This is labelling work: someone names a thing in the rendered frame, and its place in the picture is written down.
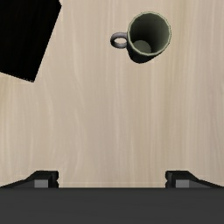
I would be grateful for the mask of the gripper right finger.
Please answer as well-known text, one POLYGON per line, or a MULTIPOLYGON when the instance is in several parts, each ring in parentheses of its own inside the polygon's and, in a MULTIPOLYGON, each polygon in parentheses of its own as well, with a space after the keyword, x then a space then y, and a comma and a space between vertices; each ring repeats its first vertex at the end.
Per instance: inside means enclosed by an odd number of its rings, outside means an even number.
POLYGON ((221 185, 196 178, 189 171, 166 171, 165 179, 166 188, 221 188, 221 185))

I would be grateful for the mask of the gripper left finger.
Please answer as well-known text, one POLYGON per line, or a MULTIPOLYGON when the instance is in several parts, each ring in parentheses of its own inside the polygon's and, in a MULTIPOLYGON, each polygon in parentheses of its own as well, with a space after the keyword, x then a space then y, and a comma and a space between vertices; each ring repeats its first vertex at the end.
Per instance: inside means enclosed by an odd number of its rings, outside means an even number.
POLYGON ((58 179, 58 171, 35 171, 28 178, 3 185, 3 188, 58 188, 58 179))

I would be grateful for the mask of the green mug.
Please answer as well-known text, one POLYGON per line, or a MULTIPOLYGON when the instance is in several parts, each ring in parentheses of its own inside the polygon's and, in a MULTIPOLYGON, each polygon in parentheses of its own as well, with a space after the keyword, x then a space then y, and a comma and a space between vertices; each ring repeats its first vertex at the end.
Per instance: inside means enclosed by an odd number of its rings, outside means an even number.
POLYGON ((110 44, 117 49, 126 48, 137 64, 146 63, 161 54, 170 44, 172 29, 162 15, 147 11, 135 16, 126 32, 116 32, 110 44))

